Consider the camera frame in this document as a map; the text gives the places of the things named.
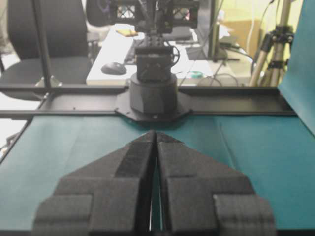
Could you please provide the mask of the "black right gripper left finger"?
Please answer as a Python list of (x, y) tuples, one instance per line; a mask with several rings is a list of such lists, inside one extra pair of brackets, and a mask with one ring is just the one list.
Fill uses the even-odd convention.
[(60, 178), (37, 208), (35, 236), (133, 236), (149, 231), (156, 134)]

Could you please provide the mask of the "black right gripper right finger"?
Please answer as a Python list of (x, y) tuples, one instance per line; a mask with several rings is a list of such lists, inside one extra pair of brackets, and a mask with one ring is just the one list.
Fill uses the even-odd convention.
[(273, 236), (269, 202), (240, 171), (157, 133), (166, 229), (177, 236)]

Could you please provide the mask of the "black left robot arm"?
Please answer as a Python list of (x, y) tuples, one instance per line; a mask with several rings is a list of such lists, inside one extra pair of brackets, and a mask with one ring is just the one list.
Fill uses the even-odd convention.
[[(118, 108), (148, 121), (171, 121), (190, 111), (171, 68), (178, 62), (163, 34), (174, 26), (197, 27), (195, 0), (135, 0), (135, 30), (145, 33), (135, 48), (137, 70)], [(156, 133), (148, 131), (124, 147), (62, 176), (37, 208), (34, 236), (133, 236), (149, 233)]]

